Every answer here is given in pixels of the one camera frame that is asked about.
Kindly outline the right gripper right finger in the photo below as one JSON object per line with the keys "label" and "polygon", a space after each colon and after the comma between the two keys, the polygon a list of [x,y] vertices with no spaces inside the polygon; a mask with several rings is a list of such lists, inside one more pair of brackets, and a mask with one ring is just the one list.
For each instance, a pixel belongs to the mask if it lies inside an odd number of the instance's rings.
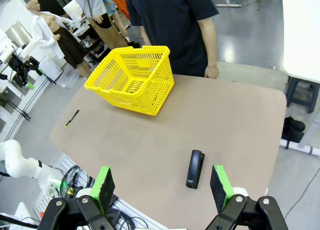
{"label": "right gripper right finger", "polygon": [[247,193],[242,193],[244,188],[236,193],[222,165],[212,166],[210,188],[217,215],[207,226],[208,230],[234,230],[238,226],[249,230],[288,229],[274,197],[262,196],[253,200]]}

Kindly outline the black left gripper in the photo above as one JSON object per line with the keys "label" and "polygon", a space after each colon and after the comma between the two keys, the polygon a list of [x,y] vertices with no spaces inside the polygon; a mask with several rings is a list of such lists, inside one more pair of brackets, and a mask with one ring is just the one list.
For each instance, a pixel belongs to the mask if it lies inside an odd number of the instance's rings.
{"label": "black left gripper", "polygon": [[38,75],[43,74],[39,69],[39,62],[36,59],[30,59],[22,62],[18,57],[13,57],[12,70],[16,72],[13,77],[14,82],[19,87],[27,87],[30,90],[34,89],[34,85],[28,81],[28,72],[30,70],[34,70]]}

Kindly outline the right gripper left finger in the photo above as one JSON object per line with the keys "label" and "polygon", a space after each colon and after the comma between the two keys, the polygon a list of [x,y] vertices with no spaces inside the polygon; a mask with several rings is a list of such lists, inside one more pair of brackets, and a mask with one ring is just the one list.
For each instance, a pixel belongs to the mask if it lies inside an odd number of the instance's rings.
{"label": "right gripper left finger", "polygon": [[103,166],[89,194],[74,199],[53,198],[38,225],[39,230],[114,230],[106,217],[115,190],[111,168]]}

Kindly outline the person's left hand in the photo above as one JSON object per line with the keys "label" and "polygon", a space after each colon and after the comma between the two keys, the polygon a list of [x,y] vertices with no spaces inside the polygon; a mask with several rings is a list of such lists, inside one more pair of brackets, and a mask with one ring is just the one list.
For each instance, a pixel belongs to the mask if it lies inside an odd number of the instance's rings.
{"label": "person's left hand", "polygon": [[216,65],[214,66],[207,66],[204,72],[204,77],[205,78],[210,78],[210,79],[217,79],[220,75],[220,71]]}

